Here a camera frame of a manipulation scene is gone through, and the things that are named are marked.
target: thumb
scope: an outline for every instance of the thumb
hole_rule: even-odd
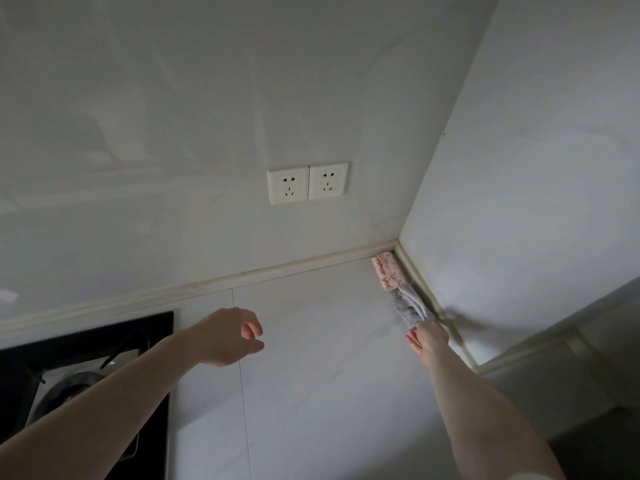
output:
[[[247,340],[247,354],[255,354],[264,348],[264,342],[261,340]]]

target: black glass cooktop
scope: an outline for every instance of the black glass cooktop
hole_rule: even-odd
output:
[[[56,404],[90,387],[100,380],[103,371],[108,373],[109,366],[118,367],[126,355],[135,357],[144,353],[172,332],[173,312],[167,312],[0,350],[0,443],[43,411],[52,410]],[[95,370],[82,369],[72,374],[78,364],[96,365]],[[44,394],[43,382],[52,381],[56,375],[60,380],[48,385]],[[169,396],[142,427],[107,479],[164,480],[168,414]]]

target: outlet plate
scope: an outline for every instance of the outlet plate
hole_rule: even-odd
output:
[[[335,197],[344,193],[348,163],[313,166],[309,172],[309,199]]]
[[[308,199],[308,166],[268,171],[267,181],[269,183],[269,201],[272,205]]]

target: hand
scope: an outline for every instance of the hand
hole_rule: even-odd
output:
[[[220,308],[184,333],[195,360],[217,367],[236,363],[264,348],[264,342],[256,340],[262,335],[262,325],[255,313],[242,308]]]
[[[420,361],[428,367],[434,352],[449,347],[449,334],[442,325],[432,321],[418,322],[415,328],[409,330],[405,339],[420,355]]]

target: wall socket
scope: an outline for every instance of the wall socket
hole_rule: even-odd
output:
[[[267,181],[269,183],[269,201],[272,205],[308,199],[308,166],[268,171]]]
[[[309,172],[309,199],[335,197],[344,193],[348,163],[313,166]]]

